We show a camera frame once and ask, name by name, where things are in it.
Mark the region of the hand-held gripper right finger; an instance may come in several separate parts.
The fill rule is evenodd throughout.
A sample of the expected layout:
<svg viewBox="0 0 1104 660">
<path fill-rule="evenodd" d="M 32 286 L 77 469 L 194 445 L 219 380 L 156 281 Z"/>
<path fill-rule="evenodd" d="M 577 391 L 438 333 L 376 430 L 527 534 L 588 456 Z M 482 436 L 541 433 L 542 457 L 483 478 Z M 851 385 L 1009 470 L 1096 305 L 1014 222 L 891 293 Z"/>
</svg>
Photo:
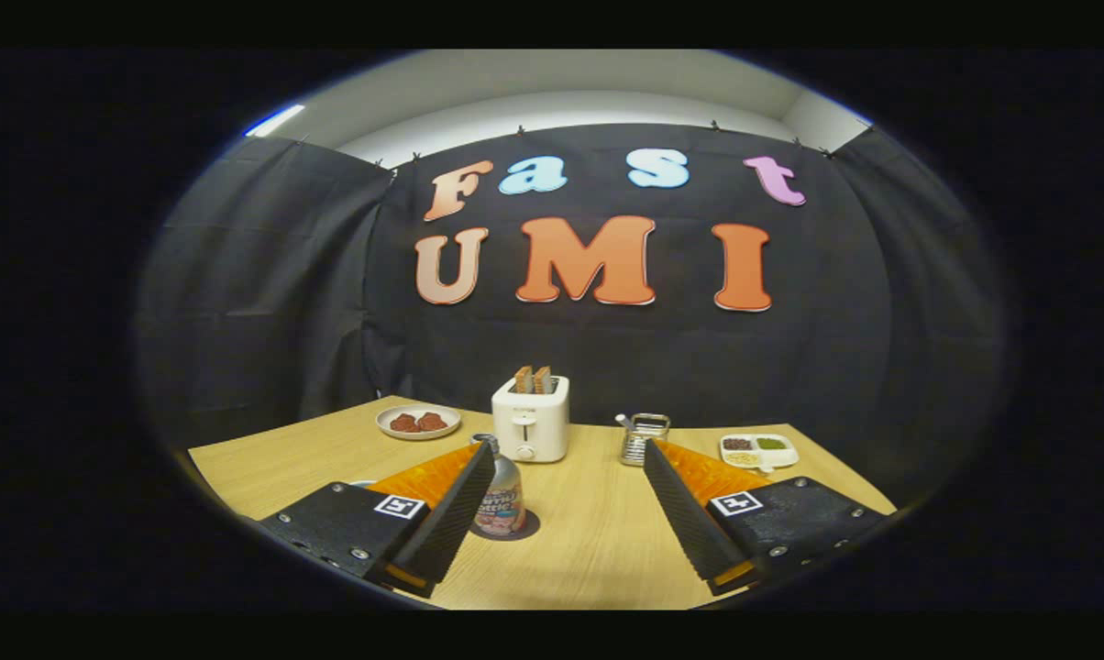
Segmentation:
<svg viewBox="0 0 1104 660">
<path fill-rule="evenodd" d="M 644 471 L 715 596 L 789 579 L 887 519 L 813 478 L 769 481 L 666 440 L 646 443 Z"/>
</svg>

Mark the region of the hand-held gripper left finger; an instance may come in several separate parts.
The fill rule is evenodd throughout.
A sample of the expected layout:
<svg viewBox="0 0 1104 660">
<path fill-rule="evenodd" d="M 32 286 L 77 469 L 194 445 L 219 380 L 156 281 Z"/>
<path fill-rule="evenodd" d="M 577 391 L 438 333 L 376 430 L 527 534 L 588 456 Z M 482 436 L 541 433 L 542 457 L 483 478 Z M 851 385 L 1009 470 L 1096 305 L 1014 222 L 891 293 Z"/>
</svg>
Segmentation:
<svg viewBox="0 0 1104 660">
<path fill-rule="evenodd" d="M 468 445 L 373 485 L 326 485 L 258 524 L 330 567 L 429 597 L 493 476 L 491 449 Z"/>
</svg>

